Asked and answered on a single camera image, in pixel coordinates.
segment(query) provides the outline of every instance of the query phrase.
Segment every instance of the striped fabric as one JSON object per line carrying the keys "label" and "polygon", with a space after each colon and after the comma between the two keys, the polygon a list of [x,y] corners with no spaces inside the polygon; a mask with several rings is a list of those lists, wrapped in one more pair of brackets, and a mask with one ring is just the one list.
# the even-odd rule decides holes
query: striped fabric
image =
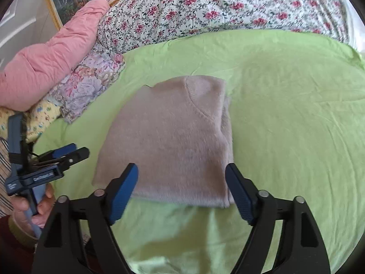
{"label": "striped fabric", "polygon": [[5,179],[10,173],[8,150],[8,142],[0,138],[0,217],[10,214],[13,210],[10,197],[7,195],[4,187]]}

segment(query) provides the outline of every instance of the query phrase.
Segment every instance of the human hand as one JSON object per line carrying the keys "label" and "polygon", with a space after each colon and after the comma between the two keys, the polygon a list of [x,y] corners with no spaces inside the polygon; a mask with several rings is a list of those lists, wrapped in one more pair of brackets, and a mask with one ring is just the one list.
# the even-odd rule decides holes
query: human hand
{"label": "human hand", "polygon": [[[42,200],[37,205],[37,210],[39,214],[32,216],[32,222],[37,226],[43,228],[46,224],[49,214],[51,213],[55,201],[56,199],[54,197],[53,187],[50,183],[47,183],[46,192]],[[28,223],[27,217],[24,215],[24,211],[29,209],[28,200],[24,197],[14,196],[11,198],[11,203],[14,207],[12,213],[14,222],[27,234],[34,236],[32,226]]]}

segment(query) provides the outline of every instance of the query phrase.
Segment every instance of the yellow patterned fabric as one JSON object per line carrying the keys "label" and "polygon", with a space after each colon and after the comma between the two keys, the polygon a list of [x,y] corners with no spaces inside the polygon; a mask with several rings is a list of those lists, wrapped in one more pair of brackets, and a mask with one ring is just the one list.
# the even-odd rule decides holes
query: yellow patterned fabric
{"label": "yellow patterned fabric", "polygon": [[[8,137],[8,119],[15,112],[13,110],[0,107],[0,137]],[[35,141],[44,130],[60,115],[60,107],[42,100],[29,111],[27,114],[27,142]]]}

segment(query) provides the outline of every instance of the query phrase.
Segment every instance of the wall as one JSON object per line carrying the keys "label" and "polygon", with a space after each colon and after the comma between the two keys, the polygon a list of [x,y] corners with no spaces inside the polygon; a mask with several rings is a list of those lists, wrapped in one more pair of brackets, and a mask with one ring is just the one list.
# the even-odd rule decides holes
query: wall
{"label": "wall", "polygon": [[14,0],[0,22],[0,70],[23,47],[46,42],[56,32],[45,0]]}

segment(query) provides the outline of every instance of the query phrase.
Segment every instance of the maroon sleeve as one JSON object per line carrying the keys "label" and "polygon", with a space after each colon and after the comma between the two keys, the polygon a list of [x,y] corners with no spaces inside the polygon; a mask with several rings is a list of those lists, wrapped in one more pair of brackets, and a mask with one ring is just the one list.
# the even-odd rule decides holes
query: maroon sleeve
{"label": "maroon sleeve", "polygon": [[9,229],[9,216],[0,219],[0,273],[31,272],[34,248],[21,245]]}

